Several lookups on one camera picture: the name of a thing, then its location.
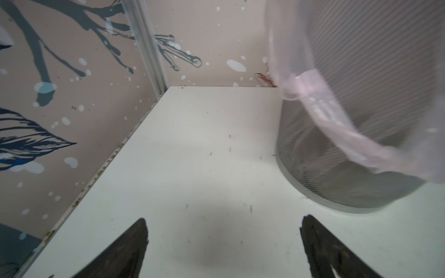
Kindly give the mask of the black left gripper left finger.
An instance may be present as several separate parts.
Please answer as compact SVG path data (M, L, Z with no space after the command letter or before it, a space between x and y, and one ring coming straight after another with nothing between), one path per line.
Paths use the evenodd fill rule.
M140 218L73 278L138 278L148 243L146 220Z

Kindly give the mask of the metal mesh trash bin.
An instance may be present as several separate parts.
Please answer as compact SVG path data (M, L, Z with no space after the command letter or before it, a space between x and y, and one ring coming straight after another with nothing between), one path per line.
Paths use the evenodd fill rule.
M343 212L379 210L429 183L395 172L374 173L349 161L298 101L283 99L275 151L281 171L296 189Z

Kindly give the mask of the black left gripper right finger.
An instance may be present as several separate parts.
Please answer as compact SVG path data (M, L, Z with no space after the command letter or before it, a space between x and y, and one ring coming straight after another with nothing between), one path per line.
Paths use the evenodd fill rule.
M313 278L380 277L314 216L303 217L300 235Z

